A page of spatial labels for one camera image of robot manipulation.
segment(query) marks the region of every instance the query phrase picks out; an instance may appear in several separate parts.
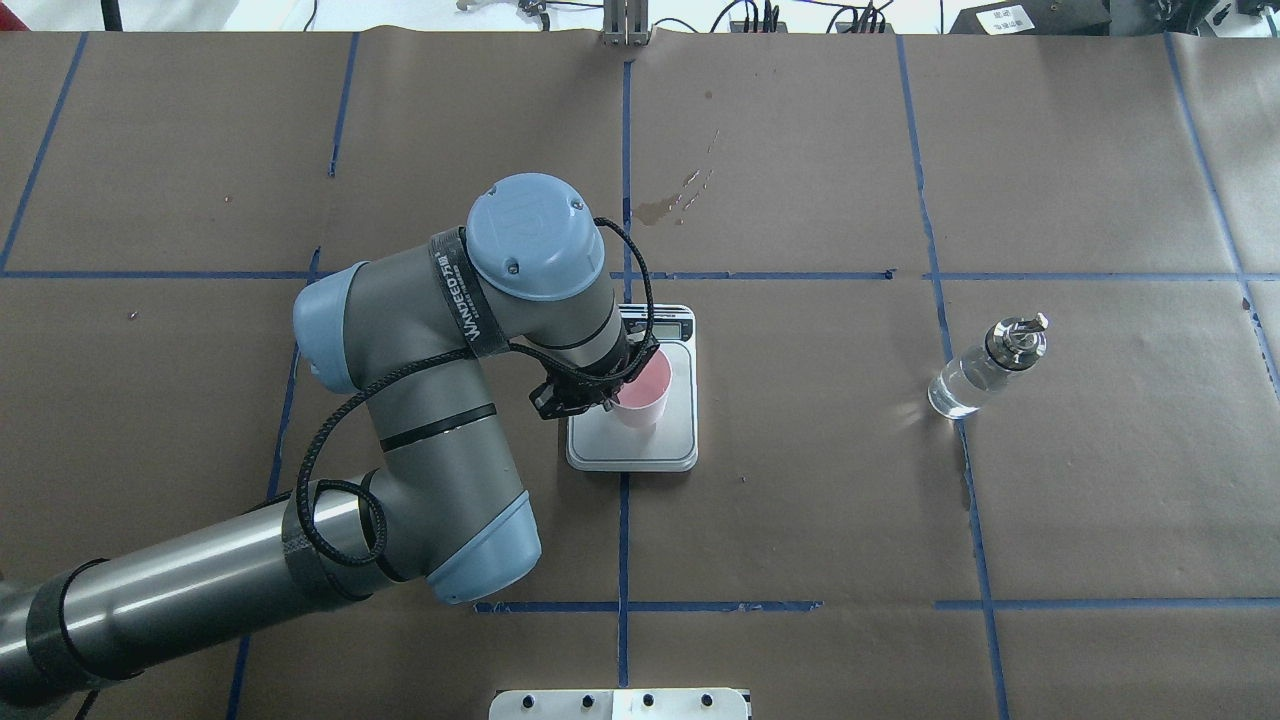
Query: clear glass bottle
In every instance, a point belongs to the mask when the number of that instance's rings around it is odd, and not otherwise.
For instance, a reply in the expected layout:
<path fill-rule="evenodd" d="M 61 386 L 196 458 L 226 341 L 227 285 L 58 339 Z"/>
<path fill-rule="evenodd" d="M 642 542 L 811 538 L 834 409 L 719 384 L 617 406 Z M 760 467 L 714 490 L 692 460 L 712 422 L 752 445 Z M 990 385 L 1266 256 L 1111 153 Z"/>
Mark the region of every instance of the clear glass bottle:
<path fill-rule="evenodd" d="M 1048 318 L 1005 318 L 983 342 L 956 355 L 929 383 L 929 404 L 942 415 L 959 420 L 977 413 L 1000 395 L 1009 380 L 1032 369 L 1044 356 Z"/>

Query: blue line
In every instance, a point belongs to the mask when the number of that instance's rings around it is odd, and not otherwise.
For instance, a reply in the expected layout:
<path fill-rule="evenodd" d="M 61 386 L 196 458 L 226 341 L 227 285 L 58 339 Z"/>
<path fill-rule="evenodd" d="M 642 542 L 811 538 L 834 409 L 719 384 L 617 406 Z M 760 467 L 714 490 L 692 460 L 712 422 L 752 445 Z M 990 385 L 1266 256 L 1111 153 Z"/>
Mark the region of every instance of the blue line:
<path fill-rule="evenodd" d="M 477 602 L 476 615 L 617 612 L 614 600 L 600 602 Z"/>
<path fill-rule="evenodd" d="M 733 270 L 694 270 L 694 272 L 649 272 L 649 277 L 655 281 L 891 281 L 897 268 L 881 272 L 864 273 L 765 273 L 750 272 L 739 273 Z M 620 279 L 622 273 L 609 273 L 613 279 Z"/>
<path fill-rule="evenodd" d="M 4 270 L 0 278 L 67 281 L 305 281 L 301 270 Z"/>
<path fill-rule="evenodd" d="M 628 603 L 631 612 L 813 612 L 820 600 L 783 600 L 748 602 L 653 602 Z"/>
<path fill-rule="evenodd" d="M 631 63 L 622 63 L 622 228 L 631 234 Z M 631 302 L 631 249 L 622 243 L 622 301 Z"/>
<path fill-rule="evenodd" d="M 1226 251 L 1231 258 L 1231 268 L 1235 270 L 1235 277 L 1240 283 L 1240 292 L 1244 295 L 1244 300 L 1248 301 L 1249 307 L 1254 309 L 1251 316 L 1253 323 L 1253 334 L 1257 337 L 1258 348 L 1262 351 L 1262 361 L 1267 368 L 1267 374 L 1271 379 L 1271 389 L 1276 395 L 1276 400 L 1280 400 L 1280 373 L 1276 372 L 1275 354 L 1271 352 L 1271 343 L 1267 341 L 1267 333 L 1262 329 L 1262 320 L 1258 318 L 1256 307 L 1257 302 L 1253 301 L 1253 293 L 1249 291 L 1249 283 L 1244 275 L 1244 264 L 1240 261 L 1240 252 L 1235 245 L 1235 234 L 1231 233 L 1231 225 L 1226 222 L 1226 210 L 1222 208 L 1222 197 L 1217 192 L 1217 183 L 1213 182 L 1213 173 L 1208 169 L 1208 159 L 1204 156 L 1204 146 L 1201 143 L 1199 131 L 1196 128 L 1196 119 L 1192 118 L 1192 108 L 1187 102 L 1187 91 L 1183 87 L 1183 70 L 1178 65 L 1178 53 L 1174 50 L 1174 38 L 1170 33 L 1165 33 L 1165 53 L 1169 55 L 1169 68 L 1174 73 L 1174 87 L 1178 90 L 1178 104 L 1183 109 L 1183 119 L 1187 122 L 1187 131 L 1192 136 L 1192 146 L 1196 149 L 1196 160 L 1199 163 L 1201 174 L 1204 176 L 1204 182 L 1208 184 L 1210 196 L 1213 199 L 1213 211 L 1217 214 L 1217 223 L 1222 228 L 1222 236 L 1226 238 Z"/>
<path fill-rule="evenodd" d="M 232 691 L 227 697 L 227 720 L 239 715 L 239 696 L 244 689 L 244 665 L 248 662 L 248 643 L 252 635 L 242 635 L 239 650 L 236 651 L 236 673 L 232 675 Z"/>
<path fill-rule="evenodd" d="M 1036 610 L 1231 610 L 1243 607 L 1280 607 L 1280 597 L 1116 597 L 1116 598 L 1066 598 L 1066 600 L 997 600 L 996 610 L 1036 611 Z M 940 600 L 934 610 L 974 611 L 982 610 L 977 600 Z"/>
<path fill-rule="evenodd" d="M 618 687 L 631 687 L 631 473 L 618 480 Z"/>
<path fill-rule="evenodd" d="M 338 147 L 342 145 L 342 126 L 347 122 L 347 99 L 351 97 L 351 76 L 356 72 L 356 49 L 360 47 L 360 33 L 351 33 L 351 50 L 347 51 L 347 77 L 342 81 L 342 100 L 338 101 L 338 122 L 333 126 L 333 155 L 329 158 L 329 177 L 338 174 Z"/>
<path fill-rule="evenodd" d="M 942 355 L 950 363 L 951 329 L 947 327 L 946 300 L 942 296 L 942 277 L 938 268 L 938 249 L 933 234 L 933 220 L 929 219 L 929 208 L 924 201 L 924 163 L 920 159 L 920 135 L 915 126 L 915 105 L 911 102 L 911 81 L 906 69 L 906 45 L 902 36 L 893 36 L 897 41 L 897 64 L 902 78 L 902 101 L 906 106 L 906 128 L 911 140 L 911 160 L 915 165 L 915 186 L 920 197 L 920 220 L 924 223 L 924 236 L 929 241 L 929 270 L 933 278 L 933 301 L 937 305 L 938 329 L 942 334 Z M 969 493 L 969 533 L 973 538 L 973 556 L 978 566 L 978 589 L 982 594 L 982 614 L 987 628 L 987 652 L 991 656 L 991 676 L 996 689 L 996 707 L 1001 720 L 1009 720 L 1009 697 L 1005 692 L 1005 667 L 1000 657 L 1000 637 L 996 630 L 996 610 L 991 603 L 991 579 L 987 574 L 987 551 L 982 539 L 982 519 L 978 515 L 978 493 L 974 491 L 973 464 L 969 459 L 969 437 L 965 433 L 964 420 L 956 421 L 956 432 L 960 436 L 960 447 L 964 451 L 964 482 Z"/>
<path fill-rule="evenodd" d="M 82 32 L 79 42 L 76 44 L 76 54 L 72 55 L 72 64 L 67 68 L 67 77 L 63 78 L 63 90 L 58 94 L 58 102 L 54 104 L 54 111 L 49 117 L 49 124 L 45 127 L 45 137 L 41 138 L 40 149 L 36 150 L 36 160 L 31 164 L 27 186 L 22 188 L 22 197 L 18 200 L 18 209 L 14 211 L 13 223 L 9 224 L 9 234 L 5 237 L 4 250 L 0 250 L 0 272 L 9 264 L 9 254 L 13 252 L 13 243 L 18 241 L 18 228 L 22 227 L 22 217 L 27 213 L 27 202 L 31 200 L 31 192 L 36 190 L 36 178 L 40 176 L 40 167 L 45 163 L 45 152 L 49 151 L 49 142 L 54 138 L 54 128 L 58 127 L 58 118 L 63 114 L 63 105 L 67 102 L 67 95 L 72 90 L 72 81 L 76 79 L 76 70 L 79 68 L 81 58 L 84 55 L 86 41 L 88 41 L 88 33 Z"/>
<path fill-rule="evenodd" d="M 932 279 L 932 274 L 920 275 Z M 1230 273 L 938 273 L 942 281 L 1235 282 Z"/>
<path fill-rule="evenodd" d="M 307 270 L 307 284 L 315 282 L 320 268 L 320 249 L 311 254 L 311 266 Z M 298 345 L 293 343 L 293 355 L 289 360 L 289 379 L 284 383 L 284 405 L 280 409 L 280 424 L 275 430 L 275 451 L 271 455 L 271 474 L 266 482 L 266 498 L 275 497 L 280 488 L 280 471 L 284 468 L 284 434 L 289 429 L 289 418 L 293 415 L 293 389 L 298 379 Z M 236 670 L 232 674 L 232 688 L 227 694 L 227 720 L 236 720 L 239 715 L 239 698 L 244 689 L 244 670 L 248 665 L 248 650 L 251 635 L 241 638 L 239 648 L 236 651 Z"/>

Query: metal bracket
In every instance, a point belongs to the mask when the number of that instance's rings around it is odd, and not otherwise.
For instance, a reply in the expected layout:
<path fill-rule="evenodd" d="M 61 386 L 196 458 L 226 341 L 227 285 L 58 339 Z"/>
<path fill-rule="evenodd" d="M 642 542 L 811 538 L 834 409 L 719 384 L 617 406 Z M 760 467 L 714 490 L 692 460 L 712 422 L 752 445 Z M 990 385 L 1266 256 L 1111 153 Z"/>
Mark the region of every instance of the metal bracket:
<path fill-rule="evenodd" d="M 649 45 L 649 0 L 603 0 L 605 45 Z"/>

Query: red object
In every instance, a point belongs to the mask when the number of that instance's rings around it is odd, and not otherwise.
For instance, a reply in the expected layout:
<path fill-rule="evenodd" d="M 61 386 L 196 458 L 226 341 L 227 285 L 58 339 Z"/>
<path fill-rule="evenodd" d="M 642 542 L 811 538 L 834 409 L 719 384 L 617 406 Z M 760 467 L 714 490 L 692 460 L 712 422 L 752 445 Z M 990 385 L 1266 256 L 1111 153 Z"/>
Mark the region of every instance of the red object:
<path fill-rule="evenodd" d="M 4 3 L 0 1 L 0 29 L 31 29 L 18 15 L 13 14 L 13 10 L 5 8 Z"/>

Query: blue joint cap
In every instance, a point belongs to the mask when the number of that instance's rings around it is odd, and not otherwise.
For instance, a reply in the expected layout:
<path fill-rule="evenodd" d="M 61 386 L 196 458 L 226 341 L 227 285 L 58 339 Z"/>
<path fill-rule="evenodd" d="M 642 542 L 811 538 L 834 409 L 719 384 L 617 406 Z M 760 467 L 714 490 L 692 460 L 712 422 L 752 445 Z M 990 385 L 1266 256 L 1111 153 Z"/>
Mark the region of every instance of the blue joint cap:
<path fill-rule="evenodd" d="M 524 578 L 541 555 L 534 509 L 525 491 L 428 575 L 426 582 L 442 602 L 471 602 Z"/>
<path fill-rule="evenodd" d="M 365 263 L 308 284 L 293 301 L 293 337 L 298 341 L 298 351 L 311 364 L 311 374 L 330 392 L 356 392 L 347 369 L 343 325 L 347 293 L 361 265 Z"/>
<path fill-rule="evenodd" d="M 471 205 L 467 255 L 495 288 L 549 302 L 595 282 L 604 268 L 604 238 L 571 184 L 522 173 L 498 181 Z"/>

